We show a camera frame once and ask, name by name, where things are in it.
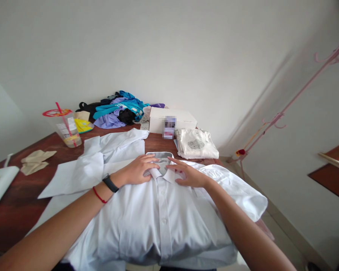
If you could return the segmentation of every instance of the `cardboard box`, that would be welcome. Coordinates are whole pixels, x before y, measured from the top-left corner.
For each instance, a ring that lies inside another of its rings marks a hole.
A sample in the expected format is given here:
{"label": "cardboard box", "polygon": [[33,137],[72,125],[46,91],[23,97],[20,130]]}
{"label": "cardboard box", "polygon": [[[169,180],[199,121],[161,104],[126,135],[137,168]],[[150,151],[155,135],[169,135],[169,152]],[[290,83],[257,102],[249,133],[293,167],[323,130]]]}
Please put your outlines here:
{"label": "cardboard box", "polygon": [[188,111],[152,107],[150,114],[150,132],[161,134],[166,116],[176,117],[176,129],[195,129],[197,126],[197,120]]}

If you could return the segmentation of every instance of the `black watch strap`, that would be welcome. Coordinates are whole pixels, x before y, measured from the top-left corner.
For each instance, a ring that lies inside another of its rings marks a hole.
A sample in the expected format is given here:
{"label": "black watch strap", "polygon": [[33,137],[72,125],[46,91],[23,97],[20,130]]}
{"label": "black watch strap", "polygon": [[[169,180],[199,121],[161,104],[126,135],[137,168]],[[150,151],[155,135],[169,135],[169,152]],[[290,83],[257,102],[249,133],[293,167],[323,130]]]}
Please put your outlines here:
{"label": "black watch strap", "polygon": [[105,177],[103,179],[103,182],[106,184],[106,186],[108,186],[108,188],[113,192],[117,192],[119,190],[118,187],[116,187],[116,185],[111,181],[110,179],[110,175],[108,175],[107,177]]}

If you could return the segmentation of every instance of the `purple clothing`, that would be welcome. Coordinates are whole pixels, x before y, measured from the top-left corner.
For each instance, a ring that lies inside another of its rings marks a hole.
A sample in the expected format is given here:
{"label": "purple clothing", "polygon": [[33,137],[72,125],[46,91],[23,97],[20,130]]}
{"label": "purple clothing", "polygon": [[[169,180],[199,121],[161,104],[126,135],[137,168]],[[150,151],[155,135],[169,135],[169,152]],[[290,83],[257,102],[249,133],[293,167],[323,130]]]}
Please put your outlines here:
{"label": "purple clothing", "polygon": [[128,100],[128,98],[118,97],[118,98],[115,98],[113,101],[111,101],[110,104],[117,104],[117,103],[123,102],[124,100]]}
{"label": "purple clothing", "polygon": [[166,105],[165,104],[154,104],[154,105],[150,105],[150,106],[164,108]]}
{"label": "purple clothing", "polygon": [[124,108],[120,107],[113,113],[106,114],[104,116],[99,117],[98,119],[95,120],[94,125],[102,129],[113,129],[113,128],[124,127],[125,123],[120,122],[117,118],[121,110],[124,110]]}

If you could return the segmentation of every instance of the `forearm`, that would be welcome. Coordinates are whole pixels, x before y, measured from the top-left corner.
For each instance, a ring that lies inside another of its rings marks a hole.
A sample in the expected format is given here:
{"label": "forearm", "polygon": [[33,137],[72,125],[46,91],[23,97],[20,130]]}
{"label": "forearm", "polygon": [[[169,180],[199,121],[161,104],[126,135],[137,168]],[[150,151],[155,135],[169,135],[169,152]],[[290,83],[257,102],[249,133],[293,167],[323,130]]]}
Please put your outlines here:
{"label": "forearm", "polygon": [[251,270],[292,270],[294,266],[222,187],[208,179],[206,191],[218,208],[231,240]]}
{"label": "forearm", "polygon": [[[113,194],[103,182],[96,191],[105,201]],[[51,270],[103,205],[88,191],[5,253],[0,270]]]}

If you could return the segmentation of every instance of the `red straw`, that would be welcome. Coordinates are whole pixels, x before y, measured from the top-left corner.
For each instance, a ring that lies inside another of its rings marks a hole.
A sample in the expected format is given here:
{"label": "red straw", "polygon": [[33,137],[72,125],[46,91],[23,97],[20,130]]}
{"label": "red straw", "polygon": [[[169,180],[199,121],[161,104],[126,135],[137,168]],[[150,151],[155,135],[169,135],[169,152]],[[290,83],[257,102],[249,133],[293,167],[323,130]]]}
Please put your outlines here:
{"label": "red straw", "polygon": [[[61,110],[61,108],[60,108],[58,102],[55,102],[55,103],[56,103],[56,106],[57,106],[58,109],[59,109],[59,112],[62,114],[62,110]],[[69,135],[72,137],[73,135],[72,135],[72,132],[71,132],[70,129],[69,129],[69,124],[65,121],[65,117],[64,117],[64,116],[62,116],[62,119],[63,119],[63,121],[64,121],[65,126],[67,127],[67,129],[68,129],[68,131],[69,131]]]}

